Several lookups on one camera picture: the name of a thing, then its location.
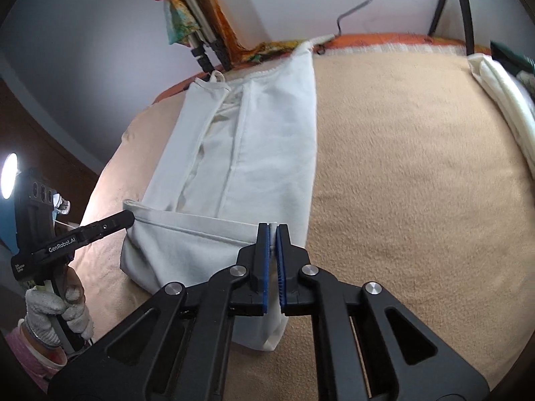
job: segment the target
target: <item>white pants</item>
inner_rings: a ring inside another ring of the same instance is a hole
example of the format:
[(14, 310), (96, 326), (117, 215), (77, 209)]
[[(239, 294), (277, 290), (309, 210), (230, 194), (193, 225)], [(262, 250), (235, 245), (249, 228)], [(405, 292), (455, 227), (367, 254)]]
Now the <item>white pants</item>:
[[(312, 45), (270, 71), (192, 83), (142, 202), (124, 202), (136, 221), (121, 269), (136, 283), (154, 293), (206, 282), (256, 241), (261, 222), (287, 223), (304, 246), (317, 150)], [(271, 293), (267, 315), (236, 318), (233, 340), (272, 350), (286, 322)]]

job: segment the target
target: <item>metal screw cap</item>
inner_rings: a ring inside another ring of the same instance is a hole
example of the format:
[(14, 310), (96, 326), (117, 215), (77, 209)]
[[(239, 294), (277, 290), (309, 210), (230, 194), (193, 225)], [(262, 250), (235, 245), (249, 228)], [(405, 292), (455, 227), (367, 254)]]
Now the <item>metal screw cap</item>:
[(247, 273), (247, 268), (245, 268), (243, 265), (233, 265), (230, 269), (231, 274), (234, 277), (242, 277)]
[(377, 295), (383, 290), (383, 287), (377, 282), (368, 282), (364, 288), (367, 292), (373, 295)]
[(319, 273), (319, 268), (312, 264), (303, 265), (301, 271), (307, 276), (315, 276)]
[(171, 282), (165, 285), (164, 291), (169, 296), (177, 296), (182, 292), (182, 285), (178, 282)]

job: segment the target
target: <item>white cloth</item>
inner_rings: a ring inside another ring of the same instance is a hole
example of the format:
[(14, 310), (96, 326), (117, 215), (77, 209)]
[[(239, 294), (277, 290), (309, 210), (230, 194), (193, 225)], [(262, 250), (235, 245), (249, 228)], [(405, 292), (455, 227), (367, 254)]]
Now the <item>white cloth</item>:
[(529, 94), (490, 56), (473, 54), (468, 57), (468, 63), (474, 78), (498, 104), (535, 177), (535, 107)]
[[(316, 167), (316, 86), (311, 48), (274, 69), (189, 87), (175, 129), (141, 203), (121, 269), (154, 293), (168, 282), (206, 282), (254, 243), (258, 223), (287, 223), (304, 246)], [(272, 276), (264, 317), (238, 317), (233, 340), (272, 350), (284, 333)]]
[(535, 95), (535, 74), (530, 74), (526, 71), (520, 71), (516, 74), (516, 80), (520, 81), (521, 84), (526, 88), (526, 91), (529, 91), (531, 95)]

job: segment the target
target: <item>dark green object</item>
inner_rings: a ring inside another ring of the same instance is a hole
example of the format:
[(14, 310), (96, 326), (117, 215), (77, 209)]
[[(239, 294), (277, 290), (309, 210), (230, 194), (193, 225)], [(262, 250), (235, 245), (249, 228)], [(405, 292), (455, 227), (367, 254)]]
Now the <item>dark green object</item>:
[(491, 54), (493, 60), (498, 61), (507, 72), (515, 77), (520, 71), (535, 74), (535, 62), (531, 58), (515, 53), (500, 42), (491, 41)]

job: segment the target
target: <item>seam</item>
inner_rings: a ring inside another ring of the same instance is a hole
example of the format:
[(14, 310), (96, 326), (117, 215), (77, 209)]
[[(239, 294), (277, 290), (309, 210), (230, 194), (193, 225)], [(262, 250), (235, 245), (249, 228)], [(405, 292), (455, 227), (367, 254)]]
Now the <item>seam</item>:
[(220, 218), (221, 211), (223, 211), (223, 208), (227, 201), (228, 191), (232, 183), (232, 180), (234, 179), (234, 175), (236, 173), (236, 166), (240, 162), (240, 155), (242, 152), (243, 134), (245, 132), (245, 125), (247, 123), (247, 118), (249, 117), (249, 111), (251, 109), (251, 106), (250, 106), (251, 98), (252, 98), (251, 89), (252, 89), (252, 81), (249, 81), (248, 83), (245, 83), (243, 85), (243, 94), (242, 94), (242, 99), (241, 99), (240, 113), (238, 115), (238, 125), (236, 126), (234, 146), (232, 147), (232, 161), (228, 169), (227, 181), (225, 183), (225, 188), (223, 190), (223, 194), (221, 195), (221, 201), (219, 202), (219, 208), (217, 209), (217, 213), (216, 213), (216, 216), (218, 218)]
[(177, 232), (188, 233), (190, 235), (195, 235), (195, 236), (198, 236), (198, 237), (201, 237), (201, 238), (217, 238), (218, 241), (221, 241), (221, 242), (224, 242), (224, 243), (247, 244), (247, 245), (250, 244), (250, 242), (248, 242), (248, 241), (241, 241), (239, 239), (223, 237), (221, 235), (207, 234), (206, 232), (199, 232), (199, 231), (195, 231), (195, 230), (191, 230), (191, 229), (181, 228), (179, 226), (169, 226), (169, 225), (165, 225), (163, 223), (158, 223), (158, 222), (147, 220), (147, 219), (141, 219), (141, 218), (138, 218), (138, 217), (136, 217), (136, 221), (141, 222), (141, 223), (146, 223), (148, 225), (158, 226), (158, 227), (161, 227), (161, 228), (164, 228), (164, 229), (167, 229), (167, 230), (174, 230), (174, 231), (177, 231)]
[(254, 80), (254, 79), (260, 79), (260, 78), (263, 78), (263, 77), (268, 79), (269, 77), (276, 75), (276, 72), (281, 71), (286, 66), (288, 66), (290, 64), (290, 62), (292, 61), (293, 57), (297, 57), (299, 55), (303, 55), (303, 54), (306, 54), (306, 53), (311, 53), (309, 48), (300, 49), (300, 50), (298, 50), (298, 52), (292, 53), (287, 58), (285, 58), (285, 60), (282, 61), (280, 65), (275, 66), (274, 68), (271, 68), (271, 69), (266, 69), (265, 71), (258, 71), (258, 72), (254, 72), (252, 74), (247, 74), (241, 79), (231, 80), (231, 81), (227, 81), (227, 82), (224, 82), (224, 83), (213, 83), (213, 84), (210, 83), (210, 82), (201, 80), (201, 79), (196, 79), (195, 82), (196, 82), (196, 84), (198, 84), (199, 86), (201, 86), (203, 88), (207, 88), (207, 89), (222, 89), (224, 87), (227, 87), (227, 88), (232, 87), (234, 84), (240, 84), (242, 82), (251, 81), (251, 80)]
[(193, 149), (193, 155), (190, 158), (190, 161), (189, 161), (189, 164), (188, 164), (188, 169), (183, 175), (184, 176), (184, 182), (182, 183), (182, 186), (180, 188), (180, 191), (178, 192), (178, 196), (176, 197), (176, 200), (173, 199), (173, 201), (172, 201), (172, 204), (175, 207), (175, 209), (178, 207), (178, 203), (180, 201), (180, 196), (182, 196), (182, 193), (184, 192), (184, 187), (186, 186), (186, 182), (188, 181), (189, 176), (192, 174), (193, 166), (194, 166), (194, 164), (195, 164), (195, 162), (197, 160), (197, 156), (199, 155), (199, 149), (201, 148), (201, 146), (202, 146), (202, 144), (204, 142), (204, 138), (206, 137), (206, 133), (208, 131), (208, 128), (210, 127), (210, 124), (212, 123), (214, 116), (216, 115), (218, 110), (221, 108), (221, 104), (223, 103), (225, 98), (228, 97), (228, 94), (229, 94), (229, 91), (227, 91), (226, 95), (223, 95), (222, 98), (218, 101), (218, 104), (216, 106), (214, 106), (213, 113), (209, 117), (207, 117), (207, 119), (206, 119), (206, 121), (204, 123), (204, 126), (203, 126), (203, 130), (200, 131), (199, 136), (197, 137), (197, 140), (195, 142), (195, 148)]

